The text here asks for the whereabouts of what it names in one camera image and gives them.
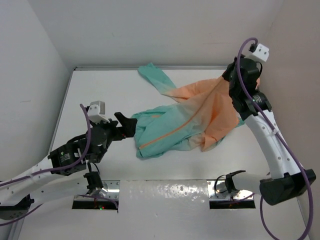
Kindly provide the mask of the orange and teal gradient jacket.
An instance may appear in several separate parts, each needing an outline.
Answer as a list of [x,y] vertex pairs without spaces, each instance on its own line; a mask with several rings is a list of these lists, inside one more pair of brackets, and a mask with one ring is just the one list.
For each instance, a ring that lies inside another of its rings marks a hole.
[[168,151],[203,152],[217,146],[233,129],[244,125],[229,96],[229,82],[222,76],[176,87],[158,67],[149,63],[138,73],[163,96],[175,100],[135,113],[136,156],[157,158]]

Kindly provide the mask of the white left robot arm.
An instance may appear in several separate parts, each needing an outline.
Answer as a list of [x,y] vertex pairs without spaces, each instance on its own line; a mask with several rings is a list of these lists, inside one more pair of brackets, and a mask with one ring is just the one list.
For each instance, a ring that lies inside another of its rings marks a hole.
[[51,151],[39,163],[17,177],[0,183],[0,218],[4,225],[14,223],[43,203],[67,196],[92,198],[104,187],[98,170],[112,142],[134,137],[137,119],[121,112],[116,120],[99,112],[84,111],[87,131]]

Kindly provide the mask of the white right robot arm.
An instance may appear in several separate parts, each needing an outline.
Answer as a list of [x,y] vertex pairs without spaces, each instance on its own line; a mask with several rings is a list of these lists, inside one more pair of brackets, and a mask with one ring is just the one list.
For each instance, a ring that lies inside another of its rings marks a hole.
[[235,58],[222,77],[229,82],[229,96],[241,119],[255,136],[267,161],[270,177],[249,174],[245,170],[229,173],[225,188],[229,194],[248,190],[261,197],[271,206],[301,196],[316,180],[312,169],[299,167],[283,144],[272,106],[261,91],[257,80],[262,68],[259,62]]

